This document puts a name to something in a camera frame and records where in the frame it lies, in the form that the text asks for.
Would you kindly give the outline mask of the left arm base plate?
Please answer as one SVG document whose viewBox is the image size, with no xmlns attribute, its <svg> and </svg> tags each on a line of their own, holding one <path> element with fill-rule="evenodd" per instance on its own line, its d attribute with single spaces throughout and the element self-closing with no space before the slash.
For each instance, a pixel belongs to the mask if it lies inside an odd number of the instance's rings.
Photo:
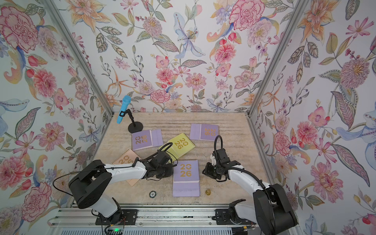
<svg viewBox="0 0 376 235">
<path fill-rule="evenodd" d="M 109 218 L 105 218 L 102 214 L 99 214 L 95 225 L 135 225 L 138 212 L 136 209 L 122 209 L 115 212 Z"/>
</svg>

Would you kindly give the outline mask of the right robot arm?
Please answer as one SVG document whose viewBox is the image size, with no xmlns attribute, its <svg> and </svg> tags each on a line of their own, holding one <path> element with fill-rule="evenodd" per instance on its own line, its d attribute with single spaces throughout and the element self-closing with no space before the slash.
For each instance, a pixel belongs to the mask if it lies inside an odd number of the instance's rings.
<svg viewBox="0 0 376 235">
<path fill-rule="evenodd" d="M 213 219 L 218 225 L 257 225 L 264 235 L 277 235 L 297 226 L 298 219 L 283 187 L 263 182 L 239 162 L 231 161 L 225 149 L 213 151 L 203 174 L 217 182 L 225 177 L 253 197 L 253 204 L 239 199 L 227 209 L 217 209 Z"/>
</svg>

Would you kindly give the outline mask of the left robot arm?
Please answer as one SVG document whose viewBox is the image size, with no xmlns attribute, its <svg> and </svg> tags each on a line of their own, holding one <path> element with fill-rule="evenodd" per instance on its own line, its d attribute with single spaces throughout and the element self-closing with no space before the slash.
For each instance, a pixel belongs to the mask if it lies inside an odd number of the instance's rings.
<svg viewBox="0 0 376 235">
<path fill-rule="evenodd" d="M 125 218 L 119 203 L 107 195 L 106 188 L 127 180 L 162 179 L 173 174 L 174 160 L 166 151 L 158 150 L 146 159 L 130 164 L 104 164 L 94 160 L 69 182 L 69 189 L 79 209 L 97 211 L 102 220 L 118 223 Z"/>
</svg>

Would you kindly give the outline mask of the yellow-green calendar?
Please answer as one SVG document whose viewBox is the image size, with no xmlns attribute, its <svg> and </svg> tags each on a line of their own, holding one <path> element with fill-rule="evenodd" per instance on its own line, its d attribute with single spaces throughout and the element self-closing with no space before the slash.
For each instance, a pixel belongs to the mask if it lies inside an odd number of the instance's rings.
<svg viewBox="0 0 376 235">
<path fill-rule="evenodd" d="M 189 139 L 189 137 L 185 133 L 181 133 L 167 141 L 167 147 L 165 150 L 174 162 L 194 148 L 195 144 Z"/>
</svg>

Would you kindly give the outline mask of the purple calendar front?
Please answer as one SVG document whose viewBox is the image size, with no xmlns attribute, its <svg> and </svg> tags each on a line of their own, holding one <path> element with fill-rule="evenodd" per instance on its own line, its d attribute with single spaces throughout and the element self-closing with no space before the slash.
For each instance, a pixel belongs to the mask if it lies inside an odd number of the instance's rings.
<svg viewBox="0 0 376 235">
<path fill-rule="evenodd" d="M 182 160 L 173 170 L 173 197 L 199 197 L 200 178 L 198 160 Z"/>
</svg>

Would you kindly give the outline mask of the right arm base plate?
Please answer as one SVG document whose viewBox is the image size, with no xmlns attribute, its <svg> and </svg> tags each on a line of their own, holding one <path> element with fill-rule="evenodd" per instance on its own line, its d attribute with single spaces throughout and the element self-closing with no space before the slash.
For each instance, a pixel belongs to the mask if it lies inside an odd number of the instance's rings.
<svg viewBox="0 0 376 235">
<path fill-rule="evenodd" d="M 239 218 L 236 213 L 230 208 L 216 209 L 215 215 L 211 219 L 214 220 L 217 225 L 256 225 L 256 223 L 250 220 Z"/>
</svg>

